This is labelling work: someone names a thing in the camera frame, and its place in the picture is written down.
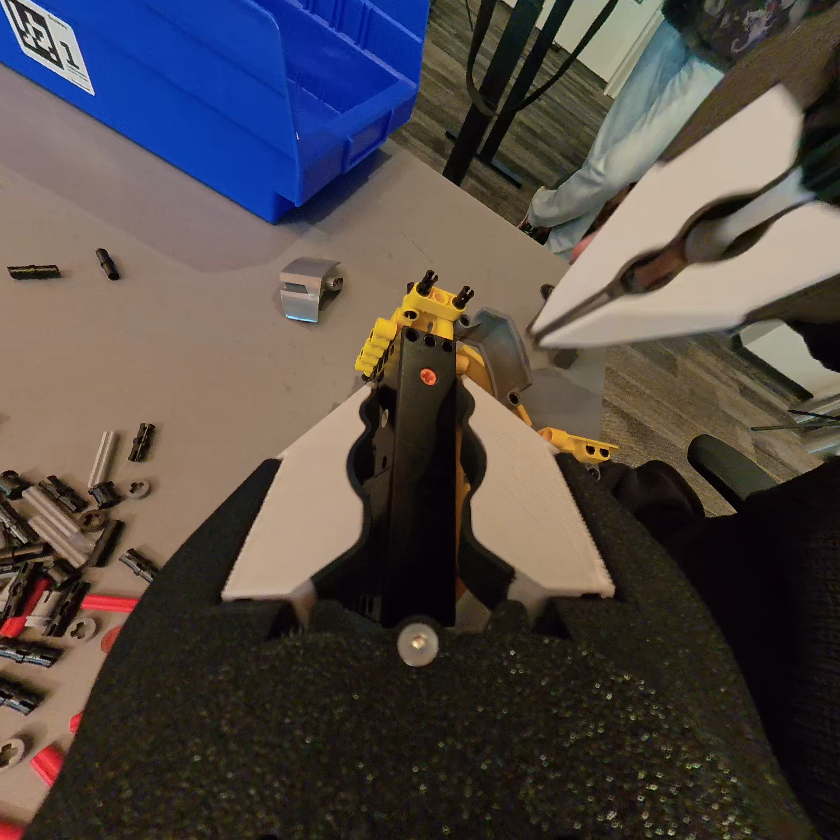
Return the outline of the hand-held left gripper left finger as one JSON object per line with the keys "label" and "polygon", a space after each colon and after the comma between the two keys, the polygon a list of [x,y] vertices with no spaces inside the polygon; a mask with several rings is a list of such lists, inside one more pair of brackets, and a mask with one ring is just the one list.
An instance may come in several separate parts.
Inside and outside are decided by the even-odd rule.
{"label": "hand-held left gripper left finger", "polygon": [[279,468],[222,590],[223,602],[280,601],[308,625],[314,576],[360,539],[364,506],[348,460],[364,434],[363,386],[279,455]]}

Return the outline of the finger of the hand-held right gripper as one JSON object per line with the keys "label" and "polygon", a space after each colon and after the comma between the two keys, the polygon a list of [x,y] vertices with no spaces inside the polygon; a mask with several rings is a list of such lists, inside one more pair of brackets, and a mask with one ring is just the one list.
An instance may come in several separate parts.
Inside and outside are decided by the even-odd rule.
{"label": "finger of the hand-held right gripper", "polygon": [[633,237],[621,291],[654,291],[688,265],[740,254],[775,220],[806,205],[793,166],[801,130],[795,100],[782,87],[771,89],[674,160],[657,163],[574,263],[603,228],[618,230],[616,214]]}
{"label": "finger of the hand-held right gripper", "polygon": [[542,349],[600,348],[717,332],[838,276],[838,207],[808,203],[775,220],[748,249],[684,268],[646,292],[620,290],[633,237],[617,213],[568,268],[532,323]]}

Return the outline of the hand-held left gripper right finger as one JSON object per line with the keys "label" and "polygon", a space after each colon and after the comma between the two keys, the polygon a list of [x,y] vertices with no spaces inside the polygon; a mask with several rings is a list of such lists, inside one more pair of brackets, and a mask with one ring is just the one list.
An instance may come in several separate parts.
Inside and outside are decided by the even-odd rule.
{"label": "hand-held left gripper right finger", "polygon": [[519,602],[532,622],[555,598],[612,599],[616,585],[555,447],[478,384],[460,394],[469,494],[458,572],[468,592],[490,610]]}

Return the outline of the blue plastic storage bin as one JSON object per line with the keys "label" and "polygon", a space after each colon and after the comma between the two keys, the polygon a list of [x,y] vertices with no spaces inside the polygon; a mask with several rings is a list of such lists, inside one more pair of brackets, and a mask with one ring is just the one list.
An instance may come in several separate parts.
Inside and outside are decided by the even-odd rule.
{"label": "blue plastic storage bin", "polygon": [[429,2],[2,2],[2,63],[269,223],[410,118]]}

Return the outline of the yellow black toy brick model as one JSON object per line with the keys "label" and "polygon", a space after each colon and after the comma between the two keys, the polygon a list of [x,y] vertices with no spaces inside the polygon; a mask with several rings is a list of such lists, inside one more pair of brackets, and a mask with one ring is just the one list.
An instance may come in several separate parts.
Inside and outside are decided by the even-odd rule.
{"label": "yellow black toy brick model", "polygon": [[[428,270],[407,285],[390,318],[376,321],[355,364],[371,387],[361,407],[366,431],[351,461],[370,516],[370,541],[362,553],[363,583],[353,591],[359,610],[384,627],[420,617],[453,627],[465,595],[488,609],[459,574],[469,494],[461,455],[463,383],[496,399],[478,352],[455,338],[455,323],[473,296],[469,286],[440,288]],[[589,467],[610,460],[612,445],[533,426],[521,396],[516,406],[498,402],[555,447],[557,462],[560,455]]]}

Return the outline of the pile of loose brick pieces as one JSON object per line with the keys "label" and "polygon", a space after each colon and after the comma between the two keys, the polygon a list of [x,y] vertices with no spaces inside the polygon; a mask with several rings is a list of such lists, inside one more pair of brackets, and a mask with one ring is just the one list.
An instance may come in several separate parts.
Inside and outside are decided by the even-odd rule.
{"label": "pile of loose brick pieces", "polygon": [[161,426],[97,434],[83,457],[2,415],[2,803],[53,784],[110,647],[160,567],[132,531],[160,484]]}

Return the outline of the grey curved brick panel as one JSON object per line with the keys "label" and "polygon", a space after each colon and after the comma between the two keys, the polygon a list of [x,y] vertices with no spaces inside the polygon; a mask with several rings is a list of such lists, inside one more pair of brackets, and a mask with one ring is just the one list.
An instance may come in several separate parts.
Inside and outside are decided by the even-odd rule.
{"label": "grey curved brick panel", "polygon": [[280,273],[280,308],[291,321],[317,323],[324,297],[343,288],[341,264],[336,259],[298,257]]}
{"label": "grey curved brick panel", "polygon": [[455,338],[478,352],[496,399],[509,406],[518,405],[521,394],[532,385],[532,371],[513,319],[492,308],[481,308],[472,316],[458,318]]}

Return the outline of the brown top standing desk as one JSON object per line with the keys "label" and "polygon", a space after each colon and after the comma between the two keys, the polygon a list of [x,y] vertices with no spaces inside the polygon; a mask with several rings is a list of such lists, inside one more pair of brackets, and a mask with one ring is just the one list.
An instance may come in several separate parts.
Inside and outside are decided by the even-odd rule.
{"label": "brown top standing desk", "polygon": [[[544,2],[518,1],[515,3],[481,83],[477,85],[475,79],[479,93],[492,109],[497,110],[506,104],[512,104],[528,96],[529,90],[538,88],[532,87],[532,84],[553,47],[554,39],[572,5],[572,1],[553,2],[545,25],[540,29],[528,55],[522,59],[529,37],[543,10]],[[521,59],[523,62],[520,71],[517,76],[514,76],[514,70],[518,68]],[[461,186],[472,161],[477,159],[500,174],[507,182],[520,188],[521,182],[517,177],[496,160],[501,141],[516,115],[518,113],[506,117],[489,118],[480,113],[471,100],[471,106],[459,132],[447,133],[447,137],[454,140],[455,145],[444,167],[444,178]]]}

